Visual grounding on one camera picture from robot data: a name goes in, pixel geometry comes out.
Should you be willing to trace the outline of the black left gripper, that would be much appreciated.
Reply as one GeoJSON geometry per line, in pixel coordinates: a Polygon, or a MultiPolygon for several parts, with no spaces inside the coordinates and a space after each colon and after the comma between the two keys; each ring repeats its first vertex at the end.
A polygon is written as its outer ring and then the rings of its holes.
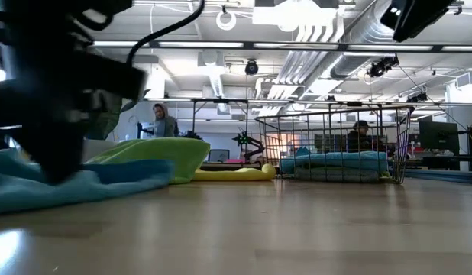
{"type": "Polygon", "coordinates": [[[24,129],[24,149],[49,184],[61,184],[81,168],[79,128],[108,111],[104,96],[135,101],[147,82],[136,66],[81,51],[61,57],[7,49],[2,58],[0,128],[24,129]]]}

